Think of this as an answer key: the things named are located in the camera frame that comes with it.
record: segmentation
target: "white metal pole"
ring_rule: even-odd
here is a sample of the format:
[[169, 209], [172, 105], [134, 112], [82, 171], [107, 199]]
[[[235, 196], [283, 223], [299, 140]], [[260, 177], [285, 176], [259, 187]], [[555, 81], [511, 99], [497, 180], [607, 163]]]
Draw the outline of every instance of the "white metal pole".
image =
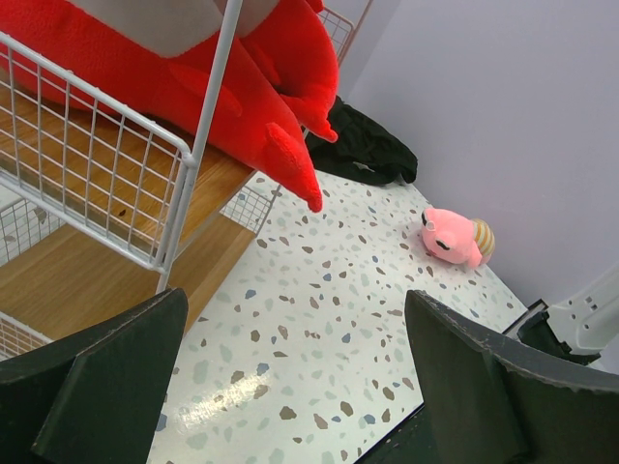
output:
[[172, 263], [176, 259], [176, 250], [178, 249], [181, 232], [183, 230], [183, 225], [185, 224], [185, 218], [187, 217], [187, 210], [192, 198], [198, 169], [200, 167], [200, 163], [202, 162], [204, 149], [206, 148], [206, 141], [211, 129], [211, 123], [213, 122], [213, 115], [215, 114], [215, 106], [217, 105], [217, 100], [220, 95], [225, 66], [230, 54], [230, 48], [232, 47], [232, 41], [234, 40], [234, 33], [236, 32], [236, 25], [239, 20], [242, 6], [243, 0], [228, 0], [225, 7], [220, 38], [217, 42], [215, 58], [213, 59], [213, 67], [211, 68], [211, 76], [209, 77], [209, 83], [206, 90], [206, 97], [204, 98], [204, 103], [202, 104], [202, 114], [200, 116], [197, 134], [195, 135], [191, 158], [184, 159], [184, 162], [188, 164], [189, 170], [185, 184], [183, 185], [183, 193], [179, 203], [179, 213], [176, 215], [174, 225], [172, 226], [172, 234], [165, 253], [163, 261], [163, 274], [159, 279], [157, 293], [165, 290], [165, 286], [167, 285], [170, 271], [172, 269]]

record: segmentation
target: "wire grid panel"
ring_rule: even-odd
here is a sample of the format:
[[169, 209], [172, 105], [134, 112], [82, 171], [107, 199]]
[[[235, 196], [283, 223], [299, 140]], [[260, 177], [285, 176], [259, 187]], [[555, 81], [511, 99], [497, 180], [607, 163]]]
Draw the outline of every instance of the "wire grid panel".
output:
[[187, 143], [1, 32], [0, 68], [0, 180], [157, 265]]
[[318, 15], [331, 37], [338, 60], [341, 61], [355, 27], [348, 19], [329, 9], [323, 10]]
[[45, 335], [0, 312], [0, 361], [23, 355], [50, 342]]
[[0, 211], [0, 266], [17, 258], [61, 225], [60, 218], [23, 198], [4, 208]]
[[275, 196], [269, 200], [254, 189], [244, 186], [221, 209], [221, 214], [257, 234], [274, 201]]

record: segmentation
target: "shelf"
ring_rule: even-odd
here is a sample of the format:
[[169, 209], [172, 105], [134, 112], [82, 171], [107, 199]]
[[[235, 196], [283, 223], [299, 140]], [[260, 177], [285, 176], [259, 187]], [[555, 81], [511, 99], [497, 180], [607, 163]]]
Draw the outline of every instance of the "shelf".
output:
[[[174, 263], [169, 285], [190, 300], [187, 329], [255, 235], [216, 215]], [[149, 272], [68, 225], [0, 267], [0, 310], [52, 339], [74, 334], [147, 300]]]
[[[13, 107], [7, 81], [6, 73], [0, 70], [0, 130], [7, 132], [0, 131], [0, 168], [17, 175]], [[44, 102], [44, 107], [51, 111], [42, 109], [39, 123], [36, 97], [15, 94], [22, 181], [151, 254], [159, 246], [160, 218], [166, 218], [180, 166], [176, 148], [156, 136], [149, 142], [150, 132], [136, 124], [126, 122], [121, 129], [120, 118], [99, 111], [93, 125], [92, 110], [71, 109], [65, 129], [65, 108], [49, 102]], [[174, 131], [191, 147], [190, 135]], [[63, 150], [65, 140], [68, 148]], [[252, 173], [251, 168], [208, 147], [181, 243], [192, 237]]]

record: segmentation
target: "stuffed animal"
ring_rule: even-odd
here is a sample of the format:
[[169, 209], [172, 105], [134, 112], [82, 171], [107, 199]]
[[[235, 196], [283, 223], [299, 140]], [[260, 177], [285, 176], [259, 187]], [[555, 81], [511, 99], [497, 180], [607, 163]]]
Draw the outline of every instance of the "stuffed animal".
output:
[[[136, 111], [161, 117], [195, 133], [209, 74], [177, 61], [201, 46], [210, 64], [222, 16], [213, 0], [0, 0], [0, 30], [99, 87]], [[33, 63], [16, 55], [27, 69]], [[7, 60], [0, 58], [7, 68]], [[15, 78], [32, 92], [36, 74], [14, 66]], [[60, 89], [65, 84], [44, 72]], [[44, 84], [58, 103], [65, 94]], [[92, 99], [72, 89], [86, 103]], [[75, 99], [72, 106], [83, 107]], [[100, 105], [101, 111], [109, 108]], [[258, 169], [308, 202], [322, 196], [299, 124], [240, 42], [230, 52], [209, 142]]]
[[427, 208], [422, 212], [422, 239], [428, 252], [453, 264], [475, 269], [494, 252], [494, 234], [480, 219], [468, 219], [448, 210]]
[[[224, 11], [227, 0], [215, 0]], [[330, 142], [339, 84], [338, 56], [316, 10], [318, 0], [245, 0], [237, 33], [297, 119]]]

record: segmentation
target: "pink plush toy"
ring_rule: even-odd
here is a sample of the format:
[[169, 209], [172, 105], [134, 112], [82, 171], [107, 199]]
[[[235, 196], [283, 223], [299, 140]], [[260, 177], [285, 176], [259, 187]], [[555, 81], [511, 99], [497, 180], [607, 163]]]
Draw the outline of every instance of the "pink plush toy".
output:
[[422, 239], [433, 256], [453, 264], [467, 263], [475, 269], [494, 252], [494, 234], [481, 219], [468, 219], [454, 212], [427, 208], [422, 213]]

